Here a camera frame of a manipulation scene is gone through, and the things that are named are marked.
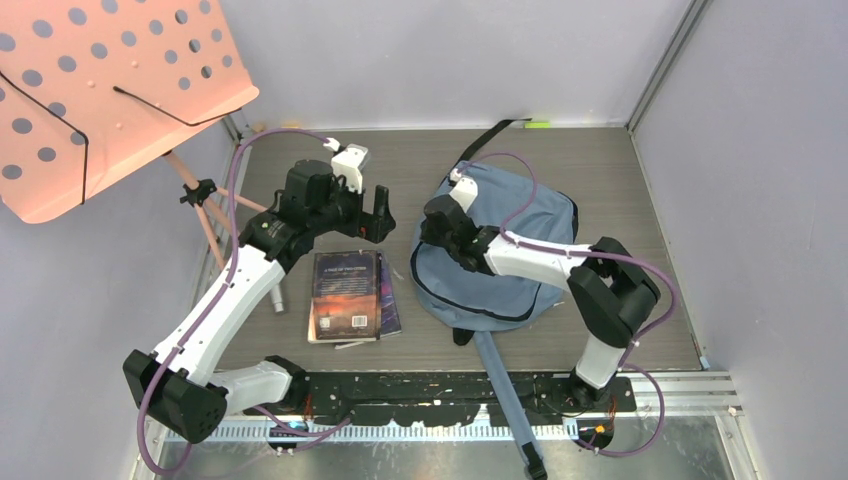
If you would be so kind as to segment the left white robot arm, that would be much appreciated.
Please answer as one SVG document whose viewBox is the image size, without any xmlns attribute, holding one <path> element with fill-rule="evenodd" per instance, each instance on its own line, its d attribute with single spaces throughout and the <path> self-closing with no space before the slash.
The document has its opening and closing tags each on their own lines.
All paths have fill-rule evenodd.
<svg viewBox="0 0 848 480">
<path fill-rule="evenodd" d="M 190 444 L 207 439 L 225 416 L 272 404 L 298 412 L 307 398 L 305 371 L 278 356 L 253 367 L 219 372 L 227 346 L 271 288 L 314 247 L 338 232 L 377 244 L 395 228 L 387 187 L 375 189 L 372 211 L 364 190 L 336 162 L 301 160 L 274 202 L 245 225 L 214 285 L 151 352 L 132 351 L 123 372 L 142 417 L 151 417 Z"/>
</svg>

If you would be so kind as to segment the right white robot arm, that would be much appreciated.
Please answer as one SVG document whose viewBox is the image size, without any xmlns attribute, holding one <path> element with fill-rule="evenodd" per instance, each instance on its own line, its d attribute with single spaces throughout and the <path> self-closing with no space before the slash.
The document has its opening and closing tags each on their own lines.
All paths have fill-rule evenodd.
<svg viewBox="0 0 848 480">
<path fill-rule="evenodd" d="M 425 205 L 421 239 L 473 274 L 523 278 L 570 293 L 589 331 L 568 384 L 570 397 L 584 410 L 596 410 L 610 398 L 611 380 L 661 298 L 654 281 L 661 271 L 630 256 L 614 238 L 556 244 L 478 226 L 450 195 Z"/>
</svg>

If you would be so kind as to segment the light blue backpack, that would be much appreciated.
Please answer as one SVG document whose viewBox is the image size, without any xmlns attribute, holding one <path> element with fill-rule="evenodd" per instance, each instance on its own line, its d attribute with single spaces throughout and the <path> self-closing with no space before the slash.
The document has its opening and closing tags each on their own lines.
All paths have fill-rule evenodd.
<svg viewBox="0 0 848 480">
<path fill-rule="evenodd" d="M 527 177 L 471 163 L 511 123 L 509 119 L 496 123 L 456 162 L 469 165 L 467 174 L 478 185 L 469 215 L 479 225 L 497 226 L 514 214 L 510 225 L 518 234 L 570 244 L 579 229 L 578 207 L 570 197 L 544 185 L 534 187 Z M 562 298 L 562 289 L 516 276 L 466 271 L 444 249 L 423 243 L 418 233 L 413 235 L 410 271 L 421 306 L 451 328 L 455 344 L 475 344 L 529 477 L 546 478 L 538 442 L 492 335 L 532 323 Z"/>
</svg>

